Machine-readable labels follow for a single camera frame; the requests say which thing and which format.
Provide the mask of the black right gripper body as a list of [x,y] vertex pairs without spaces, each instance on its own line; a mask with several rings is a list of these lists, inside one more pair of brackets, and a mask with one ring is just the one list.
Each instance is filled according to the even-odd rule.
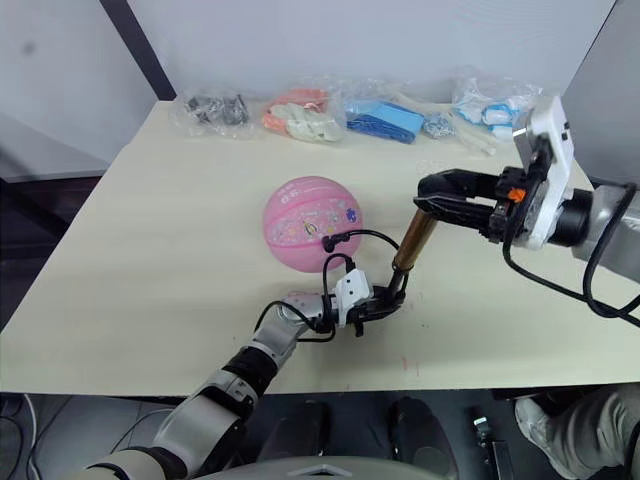
[[492,243],[502,242],[517,214],[526,211],[533,199],[538,183],[524,169],[506,167],[498,176],[494,187],[496,200],[488,221],[488,239]]

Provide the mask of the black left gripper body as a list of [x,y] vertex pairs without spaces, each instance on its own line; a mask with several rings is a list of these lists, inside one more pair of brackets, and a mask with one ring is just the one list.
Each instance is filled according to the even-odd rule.
[[352,307],[347,312],[347,324],[354,327],[356,337],[364,335],[364,324],[382,320],[389,315],[389,306],[381,299],[372,298]]

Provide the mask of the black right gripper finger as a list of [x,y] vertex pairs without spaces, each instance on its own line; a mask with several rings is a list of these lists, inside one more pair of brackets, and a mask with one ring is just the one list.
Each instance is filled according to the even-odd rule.
[[415,197],[414,204],[435,220],[489,235],[489,220],[493,208],[448,197]]
[[422,178],[417,187],[419,197],[453,195],[461,198],[495,199],[499,177],[462,169],[450,169]]

